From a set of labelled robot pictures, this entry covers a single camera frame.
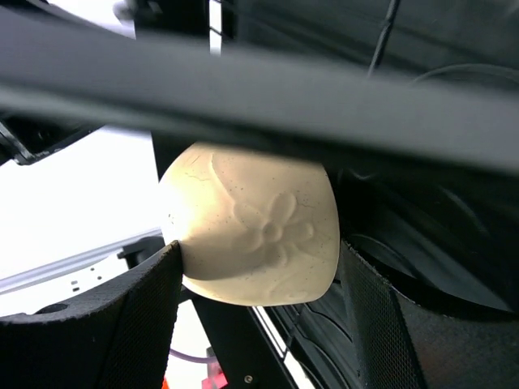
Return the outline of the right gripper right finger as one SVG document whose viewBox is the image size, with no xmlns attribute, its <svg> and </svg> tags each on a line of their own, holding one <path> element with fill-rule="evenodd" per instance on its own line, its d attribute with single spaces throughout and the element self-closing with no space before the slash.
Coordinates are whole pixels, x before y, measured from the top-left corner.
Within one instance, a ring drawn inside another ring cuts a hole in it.
<svg viewBox="0 0 519 389">
<path fill-rule="evenodd" d="M 443 293 L 341 243 L 366 388 L 516 388 L 518 316 Z"/>
</svg>

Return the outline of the wooden bowl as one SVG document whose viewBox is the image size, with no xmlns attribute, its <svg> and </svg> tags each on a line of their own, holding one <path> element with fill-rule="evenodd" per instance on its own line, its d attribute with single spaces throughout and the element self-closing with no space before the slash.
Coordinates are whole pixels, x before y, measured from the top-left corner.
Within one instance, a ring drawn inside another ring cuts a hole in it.
<svg viewBox="0 0 519 389">
<path fill-rule="evenodd" d="M 239 306 L 314 301 L 340 254 L 332 184 L 323 165 L 195 143 L 159 182 L 166 242 L 182 252 L 182 282 Z"/>
</svg>

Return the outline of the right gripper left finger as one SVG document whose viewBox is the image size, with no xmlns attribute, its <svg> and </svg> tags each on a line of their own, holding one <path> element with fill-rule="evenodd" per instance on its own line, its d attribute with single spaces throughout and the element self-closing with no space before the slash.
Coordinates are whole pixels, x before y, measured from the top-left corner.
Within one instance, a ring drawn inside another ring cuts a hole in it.
<svg viewBox="0 0 519 389">
<path fill-rule="evenodd" d="M 3 388 L 160 388 L 177 318 L 173 242 L 137 267 L 35 314 L 1 319 Z"/>
</svg>

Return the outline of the black wire dish rack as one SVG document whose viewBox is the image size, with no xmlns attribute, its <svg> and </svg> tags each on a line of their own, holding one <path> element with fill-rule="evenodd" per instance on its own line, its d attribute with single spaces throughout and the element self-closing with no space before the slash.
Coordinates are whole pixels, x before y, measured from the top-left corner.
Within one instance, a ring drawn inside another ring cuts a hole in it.
<svg viewBox="0 0 519 389">
<path fill-rule="evenodd" d="M 238 3 L 221 3 L 221 54 L 209 51 L 205 1 L 125 1 L 128 38 L 47 1 L 1 4 L 1 160 L 32 165 L 103 125 L 147 130 L 161 180 L 195 143 L 323 165 L 332 184 L 340 254 L 319 299 L 265 306 L 287 349 L 319 388 L 366 388 L 339 369 L 342 351 L 313 335 L 347 327 L 339 260 L 345 242 L 334 173 L 374 167 L 435 181 L 464 172 L 518 184 L 517 93 L 369 75 L 349 62 L 242 43 Z M 130 271 L 173 242 L 149 237 L 120 252 Z M 254 314 L 202 297 L 183 282 L 214 354 L 207 388 L 293 388 L 294 378 Z"/>
</svg>

